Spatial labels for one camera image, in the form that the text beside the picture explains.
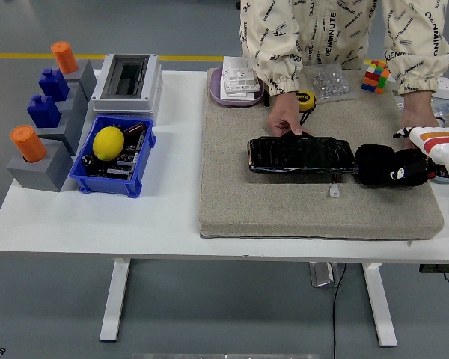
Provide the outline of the person's right hand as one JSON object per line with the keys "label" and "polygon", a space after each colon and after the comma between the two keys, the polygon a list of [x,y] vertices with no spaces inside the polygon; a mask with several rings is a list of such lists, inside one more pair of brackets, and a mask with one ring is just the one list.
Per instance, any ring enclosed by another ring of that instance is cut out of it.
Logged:
{"label": "person's right hand", "polygon": [[299,101],[296,92],[281,93],[275,96],[274,105],[266,122],[272,135],[276,137],[288,132],[301,136],[304,130],[298,116]]}

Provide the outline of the person's left hand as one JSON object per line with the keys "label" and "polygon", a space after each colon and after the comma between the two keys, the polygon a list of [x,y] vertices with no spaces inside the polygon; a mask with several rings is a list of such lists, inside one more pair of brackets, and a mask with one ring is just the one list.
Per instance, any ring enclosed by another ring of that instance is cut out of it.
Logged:
{"label": "person's left hand", "polygon": [[433,92],[420,90],[403,95],[403,112],[400,125],[404,127],[439,127],[434,116],[431,99]]}

